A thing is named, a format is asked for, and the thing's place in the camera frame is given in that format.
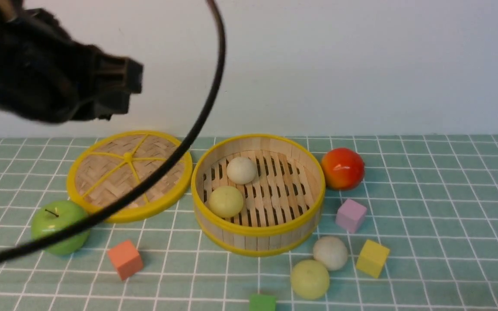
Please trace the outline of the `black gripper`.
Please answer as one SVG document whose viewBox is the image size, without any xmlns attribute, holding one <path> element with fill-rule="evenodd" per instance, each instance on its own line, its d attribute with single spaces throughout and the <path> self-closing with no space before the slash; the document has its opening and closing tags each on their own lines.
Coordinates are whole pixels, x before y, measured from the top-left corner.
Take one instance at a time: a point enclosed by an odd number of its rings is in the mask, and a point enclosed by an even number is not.
<svg viewBox="0 0 498 311">
<path fill-rule="evenodd" d="M 0 111 L 46 124 L 110 120 L 142 92 L 144 66 L 75 41 L 43 8 L 0 0 Z"/>
</svg>

